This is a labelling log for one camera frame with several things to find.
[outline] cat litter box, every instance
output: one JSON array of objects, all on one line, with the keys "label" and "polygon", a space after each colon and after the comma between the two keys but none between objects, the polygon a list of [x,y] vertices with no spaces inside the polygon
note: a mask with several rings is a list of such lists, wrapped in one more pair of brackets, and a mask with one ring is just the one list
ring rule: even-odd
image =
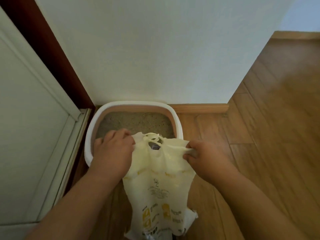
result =
[{"label": "cat litter box", "polygon": [[[93,145],[94,140],[97,138],[97,133],[101,122],[108,117],[108,115],[114,112],[128,112],[128,113],[158,113],[164,116],[165,119],[169,119],[173,129],[173,137],[183,139],[182,126],[180,120],[174,111],[167,104],[158,102],[147,102],[147,101],[117,101],[103,105],[98,109],[92,118],[84,143],[84,158],[88,166],[90,166],[93,158]],[[152,114],[147,116],[149,123],[152,123]],[[156,131],[143,131],[143,133],[149,133]]]}]

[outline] yellow plastic bag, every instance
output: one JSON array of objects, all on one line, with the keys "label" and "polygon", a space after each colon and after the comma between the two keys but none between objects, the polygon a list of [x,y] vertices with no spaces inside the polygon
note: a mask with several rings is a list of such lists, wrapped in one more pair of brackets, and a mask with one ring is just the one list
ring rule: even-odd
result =
[{"label": "yellow plastic bag", "polygon": [[155,133],[133,135],[132,164],[123,178],[133,213],[130,240],[170,240],[186,233],[198,214],[187,208],[195,171],[182,156],[188,141],[167,139]]}]

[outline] white door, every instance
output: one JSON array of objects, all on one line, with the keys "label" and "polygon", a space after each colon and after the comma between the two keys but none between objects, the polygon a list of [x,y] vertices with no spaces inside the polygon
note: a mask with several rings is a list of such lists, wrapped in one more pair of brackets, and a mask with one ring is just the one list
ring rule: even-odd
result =
[{"label": "white door", "polygon": [[79,115],[0,9],[0,226],[37,220]]}]

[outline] litter box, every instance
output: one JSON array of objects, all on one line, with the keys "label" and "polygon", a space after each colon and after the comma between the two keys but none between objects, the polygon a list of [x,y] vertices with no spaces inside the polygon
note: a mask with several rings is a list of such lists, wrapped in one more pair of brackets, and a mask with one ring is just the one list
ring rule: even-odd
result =
[{"label": "litter box", "polygon": [[167,104],[147,101],[117,101],[107,103],[101,106],[95,113],[87,130],[84,143],[84,158],[88,166],[90,166],[93,159],[93,145],[99,125],[103,118],[111,112],[153,112],[163,114],[169,118],[173,127],[174,136],[178,139],[183,139],[180,120],[174,109]]}]

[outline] wooden baseboard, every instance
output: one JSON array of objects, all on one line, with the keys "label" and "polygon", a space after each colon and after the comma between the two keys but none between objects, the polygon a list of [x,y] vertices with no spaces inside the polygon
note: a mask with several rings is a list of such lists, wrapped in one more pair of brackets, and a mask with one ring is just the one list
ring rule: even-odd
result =
[{"label": "wooden baseboard", "polygon": [[226,113],[229,104],[169,104],[177,114],[221,114]]},{"label": "wooden baseboard", "polygon": [[271,39],[320,40],[320,32],[275,31]]}]

